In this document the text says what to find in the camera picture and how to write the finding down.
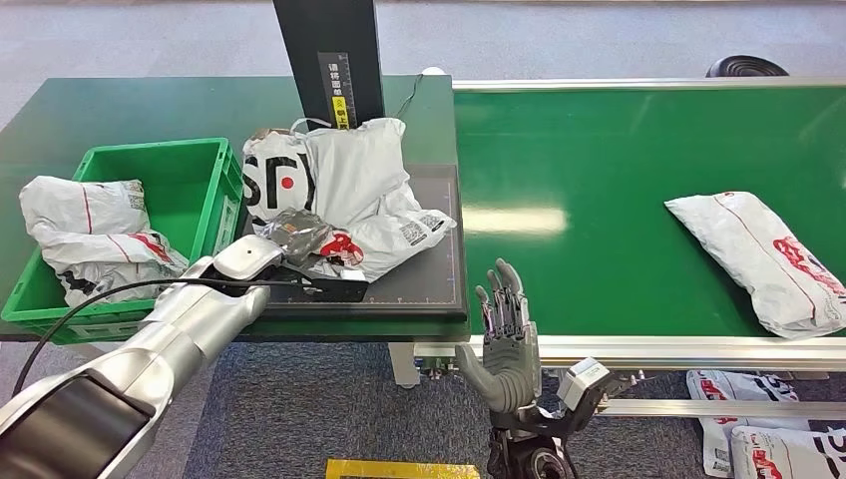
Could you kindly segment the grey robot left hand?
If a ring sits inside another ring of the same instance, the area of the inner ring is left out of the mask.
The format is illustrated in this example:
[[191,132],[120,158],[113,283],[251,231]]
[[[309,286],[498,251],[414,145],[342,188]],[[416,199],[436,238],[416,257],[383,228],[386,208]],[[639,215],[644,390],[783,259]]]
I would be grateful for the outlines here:
[[332,226],[307,210],[288,208],[269,220],[252,219],[254,232],[282,249],[285,260],[304,265],[332,231]]

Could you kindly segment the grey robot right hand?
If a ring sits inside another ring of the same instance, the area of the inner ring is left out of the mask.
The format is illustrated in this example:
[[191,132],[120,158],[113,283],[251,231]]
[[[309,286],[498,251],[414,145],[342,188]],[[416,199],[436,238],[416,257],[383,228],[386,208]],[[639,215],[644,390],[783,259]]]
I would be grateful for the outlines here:
[[491,411],[514,413],[541,394],[537,327],[520,275],[509,262],[497,258],[486,278],[487,287],[475,287],[484,326],[482,356],[461,342],[454,347],[455,360]]

